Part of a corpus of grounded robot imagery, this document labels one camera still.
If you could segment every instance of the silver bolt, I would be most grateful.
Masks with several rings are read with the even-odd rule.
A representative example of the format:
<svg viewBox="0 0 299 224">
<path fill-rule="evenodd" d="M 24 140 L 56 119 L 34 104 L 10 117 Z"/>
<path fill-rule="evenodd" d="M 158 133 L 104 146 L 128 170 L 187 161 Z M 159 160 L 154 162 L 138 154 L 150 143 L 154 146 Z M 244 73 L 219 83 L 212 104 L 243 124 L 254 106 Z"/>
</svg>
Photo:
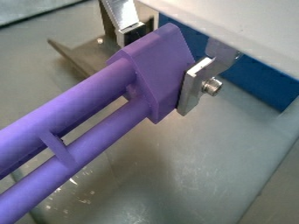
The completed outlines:
<svg viewBox="0 0 299 224">
<path fill-rule="evenodd" d="M 103 38 L 98 38 L 98 43 L 102 45 L 104 43 L 104 39 Z"/>
<path fill-rule="evenodd" d="M 204 94 L 208 94 L 211 96 L 215 96 L 222 88 L 222 82 L 212 77 L 210 80 L 207 80 L 202 85 L 202 92 Z"/>
</svg>

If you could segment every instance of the purple cylindrical bar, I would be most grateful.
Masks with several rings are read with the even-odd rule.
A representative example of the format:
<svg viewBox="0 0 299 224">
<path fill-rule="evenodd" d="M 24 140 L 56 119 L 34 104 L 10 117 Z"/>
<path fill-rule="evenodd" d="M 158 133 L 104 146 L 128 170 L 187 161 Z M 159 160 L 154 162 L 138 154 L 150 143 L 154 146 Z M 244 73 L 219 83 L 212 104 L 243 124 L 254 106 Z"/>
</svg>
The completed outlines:
<svg viewBox="0 0 299 224">
<path fill-rule="evenodd" d="M 15 223 L 106 148 L 146 119 L 151 107 L 143 97 L 131 100 L 68 145 L 76 164 L 66 167 L 52 157 L 0 195 L 0 223 Z"/>
<path fill-rule="evenodd" d="M 120 59 L 1 129 L 0 179 L 26 162 L 28 154 L 46 148 L 40 133 L 50 131 L 62 137 L 126 92 L 135 79 L 131 63 Z"/>
</svg>

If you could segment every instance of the blue surface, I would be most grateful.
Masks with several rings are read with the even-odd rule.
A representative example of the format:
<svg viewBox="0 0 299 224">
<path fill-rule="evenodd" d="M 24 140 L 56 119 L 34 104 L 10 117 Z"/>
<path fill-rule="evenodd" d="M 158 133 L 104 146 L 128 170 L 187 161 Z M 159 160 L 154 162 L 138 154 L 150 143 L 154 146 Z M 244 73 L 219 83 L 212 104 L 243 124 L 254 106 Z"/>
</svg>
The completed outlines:
<svg viewBox="0 0 299 224">
<path fill-rule="evenodd" d="M 198 60 L 206 55 L 204 49 L 208 36 L 160 14 L 159 25 L 162 26 L 167 23 L 174 23 L 182 28 L 182 34 L 191 48 L 192 56 Z M 284 111 L 299 95 L 299 80 L 280 73 L 247 55 L 222 74 L 222 77 L 279 111 Z"/>
</svg>

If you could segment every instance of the metal bracket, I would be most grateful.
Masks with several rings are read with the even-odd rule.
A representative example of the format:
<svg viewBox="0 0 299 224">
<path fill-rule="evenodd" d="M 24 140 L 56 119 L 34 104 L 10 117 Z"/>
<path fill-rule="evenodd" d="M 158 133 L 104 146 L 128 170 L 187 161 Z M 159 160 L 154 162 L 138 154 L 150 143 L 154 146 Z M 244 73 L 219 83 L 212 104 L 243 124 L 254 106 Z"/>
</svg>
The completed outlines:
<svg viewBox="0 0 299 224">
<path fill-rule="evenodd" d="M 223 73 L 235 64 L 242 52 L 210 38 L 206 47 L 207 56 L 187 70 L 182 84 L 182 93 L 178 104 L 178 112 L 186 116 L 204 93 L 215 96 L 222 88 L 222 83 L 215 76 Z"/>
<path fill-rule="evenodd" d="M 94 38 L 74 49 L 48 39 L 51 46 L 86 77 L 90 77 L 107 66 L 107 60 L 120 49 L 120 46 L 131 44 L 155 29 L 154 15 L 144 18 L 143 23 L 139 22 L 134 1 L 99 0 L 99 8 L 106 30 L 104 36 Z M 128 15 L 135 15 L 135 19 L 130 20 Z"/>
<path fill-rule="evenodd" d="M 134 0 L 99 1 L 116 27 L 116 42 L 120 47 L 124 47 L 146 35 L 146 24 L 139 21 Z"/>
</svg>

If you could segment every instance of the purple plastic part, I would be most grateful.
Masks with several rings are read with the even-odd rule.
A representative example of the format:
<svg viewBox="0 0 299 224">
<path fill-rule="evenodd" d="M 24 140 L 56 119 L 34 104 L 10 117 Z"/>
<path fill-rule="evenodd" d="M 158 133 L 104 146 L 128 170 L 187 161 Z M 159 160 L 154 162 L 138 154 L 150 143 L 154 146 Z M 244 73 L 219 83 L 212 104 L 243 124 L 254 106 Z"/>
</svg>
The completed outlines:
<svg viewBox="0 0 299 224">
<path fill-rule="evenodd" d="M 131 97 L 144 95 L 152 106 L 150 119 L 159 123 L 179 100 L 183 72 L 194 63 L 180 29 L 167 24 L 123 48 L 107 61 L 128 59 L 136 70 L 136 83 L 127 88 Z"/>
<path fill-rule="evenodd" d="M 0 131 L 0 175 L 47 146 L 55 156 L 0 195 L 0 223 L 15 223 L 108 146 L 148 117 L 175 109 L 183 70 L 194 62 L 167 24 L 127 46 L 108 66 Z M 60 137 L 122 94 L 130 102 L 68 146 Z"/>
<path fill-rule="evenodd" d="M 151 112 L 143 98 L 131 100 L 102 123 L 68 145 L 72 167 L 52 157 L 0 195 L 0 223 L 15 223 L 62 186 L 104 149 L 146 119 Z"/>
<path fill-rule="evenodd" d="M 51 132 L 62 137 L 62 132 L 71 131 L 70 126 L 74 126 L 90 111 L 95 114 L 102 110 L 99 105 L 111 103 L 135 80 L 135 69 L 131 63 L 122 59 L 1 129 L 0 179 L 15 170 L 15 165 L 28 161 L 24 161 L 28 154 L 40 147 L 47 148 L 42 140 L 44 133 Z"/>
</svg>

